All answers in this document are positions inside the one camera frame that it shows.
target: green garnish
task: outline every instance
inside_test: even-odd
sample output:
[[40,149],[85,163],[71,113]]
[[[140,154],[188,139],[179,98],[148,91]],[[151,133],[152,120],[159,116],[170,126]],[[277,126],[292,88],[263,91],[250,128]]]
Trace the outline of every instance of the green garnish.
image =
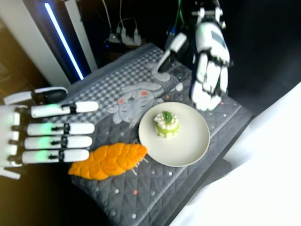
[[163,111],[162,113],[163,113],[163,116],[164,116],[164,119],[165,119],[166,123],[170,123],[171,120],[173,119],[172,114],[168,111]]

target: white robotic hand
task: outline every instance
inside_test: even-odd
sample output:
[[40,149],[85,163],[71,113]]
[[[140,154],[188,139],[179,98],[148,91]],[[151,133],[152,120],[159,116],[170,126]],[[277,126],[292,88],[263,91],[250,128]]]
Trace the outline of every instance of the white robotic hand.
[[[64,99],[66,91],[50,88],[45,92],[48,103]],[[7,98],[5,103],[18,102]],[[0,176],[19,179],[20,174],[7,170],[28,163],[51,163],[82,161],[89,157],[85,148],[92,144],[92,138],[83,136],[93,133],[91,123],[29,123],[31,119],[63,114],[95,111],[98,103],[93,101],[71,104],[48,104],[28,107],[26,105],[0,106]]]
[[230,54],[221,32],[225,23],[220,23],[220,15],[222,10],[219,7],[215,11],[201,8],[198,12],[195,34],[197,55],[194,58],[196,74],[191,99],[202,111],[213,110],[228,87]]

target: gray quilted mat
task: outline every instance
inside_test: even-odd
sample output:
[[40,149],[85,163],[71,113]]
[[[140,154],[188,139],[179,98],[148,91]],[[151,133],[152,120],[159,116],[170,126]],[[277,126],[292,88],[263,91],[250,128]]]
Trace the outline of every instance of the gray quilted mat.
[[[174,64],[167,81],[167,75],[159,80],[152,76],[150,65],[158,61],[162,53],[151,44],[145,45],[73,85],[67,102],[93,98],[102,108],[96,113],[61,117],[56,121],[93,122],[96,131],[91,150],[116,142],[139,141],[139,119],[155,104],[177,101],[193,106],[188,95],[191,72],[185,66]],[[133,67],[137,68],[135,74],[131,73]],[[149,83],[148,86],[137,85],[141,82]],[[183,89],[174,88],[179,83],[183,84]],[[73,183],[90,195],[115,225],[158,226],[170,222],[191,197],[191,192],[197,190],[204,173],[252,117],[229,97],[225,97],[214,111],[200,113],[209,126],[211,141],[207,153],[197,163],[173,168],[146,156],[135,168],[137,175],[127,171],[103,181],[72,176]]]

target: white plate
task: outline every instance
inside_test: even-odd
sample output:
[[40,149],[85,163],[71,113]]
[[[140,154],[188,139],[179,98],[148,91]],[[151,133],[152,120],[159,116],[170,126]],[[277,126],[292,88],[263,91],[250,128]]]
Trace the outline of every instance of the white plate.
[[[157,135],[154,118],[162,111],[170,111],[179,119],[179,132],[172,138]],[[147,154],[157,162],[173,167],[191,165],[206,153],[210,132],[206,121],[192,107],[178,102],[166,102],[152,107],[142,117],[139,139]]]

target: dessert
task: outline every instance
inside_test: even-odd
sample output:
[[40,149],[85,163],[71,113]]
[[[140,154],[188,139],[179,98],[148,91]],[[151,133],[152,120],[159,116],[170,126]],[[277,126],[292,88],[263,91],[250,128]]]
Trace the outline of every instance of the dessert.
[[163,111],[155,117],[154,121],[158,136],[170,138],[179,130],[179,120],[172,112]]

